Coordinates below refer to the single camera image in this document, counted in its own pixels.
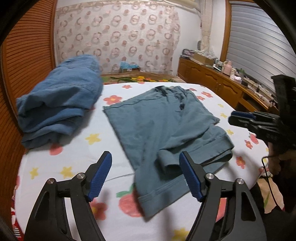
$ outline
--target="wooden desk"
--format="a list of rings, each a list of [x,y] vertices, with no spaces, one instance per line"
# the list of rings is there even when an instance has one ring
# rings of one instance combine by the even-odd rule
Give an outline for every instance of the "wooden desk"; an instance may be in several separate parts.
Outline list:
[[[180,58],[178,76],[187,83],[203,85],[238,111],[255,110],[267,112],[269,103],[260,99],[253,91],[232,81],[229,76],[199,65],[191,60]]]

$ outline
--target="metal bolt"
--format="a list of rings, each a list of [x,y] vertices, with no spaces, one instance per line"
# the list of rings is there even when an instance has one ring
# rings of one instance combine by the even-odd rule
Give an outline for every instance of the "metal bolt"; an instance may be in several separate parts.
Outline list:
[[[214,174],[212,174],[212,173],[207,173],[205,176],[206,176],[208,179],[213,179],[213,178],[214,178]]]
[[[77,174],[77,178],[78,179],[83,179],[85,177],[85,174],[84,173],[78,173]]]
[[[53,184],[54,183],[54,178],[50,178],[46,182],[47,182],[47,184]]]
[[[237,183],[242,185],[242,184],[244,184],[244,180],[241,179],[241,178],[238,178],[238,179],[237,179]]]

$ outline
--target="slatted wooden door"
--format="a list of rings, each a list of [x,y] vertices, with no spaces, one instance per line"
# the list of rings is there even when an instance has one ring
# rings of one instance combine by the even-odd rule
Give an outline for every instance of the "slatted wooden door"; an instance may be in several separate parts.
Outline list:
[[[11,30],[2,45],[6,92],[15,99],[29,93],[54,69],[53,29],[57,0],[40,0]]]
[[[28,93],[55,67],[52,48],[55,8],[56,0],[37,2],[1,46],[0,216],[10,226],[11,197],[25,150],[16,121],[15,98]]]

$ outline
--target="cabinet door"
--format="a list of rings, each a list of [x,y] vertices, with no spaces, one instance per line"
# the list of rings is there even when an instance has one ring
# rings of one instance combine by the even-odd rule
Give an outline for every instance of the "cabinet door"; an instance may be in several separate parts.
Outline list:
[[[199,85],[204,86],[205,85],[205,73],[198,66],[192,67],[187,83],[199,84]]]
[[[219,86],[217,94],[232,108],[235,108],[242,95],[242,90],[237,88],[231,82],[224,80],[222,85]]]
[[[178,67],[178,76],[182,80],[187,82],[189,74],[190,74],[190,67],[187,65],[187,63],[183,59],[180,59],[179,67]]]
[[[209,88],[211,91],[217,93],[217,87],[222,82],[222,80],[210,71],[205,71],[205,84],[204,86]]]

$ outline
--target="gray blinds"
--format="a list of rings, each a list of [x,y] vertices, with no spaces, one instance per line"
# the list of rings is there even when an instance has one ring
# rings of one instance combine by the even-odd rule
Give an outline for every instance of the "gray blinds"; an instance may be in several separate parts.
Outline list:
[[[296,55],[273,20],[255,3],[230,1],[231,31],[227,59],[263,86],[274,89],[271,76],[296,77]]]

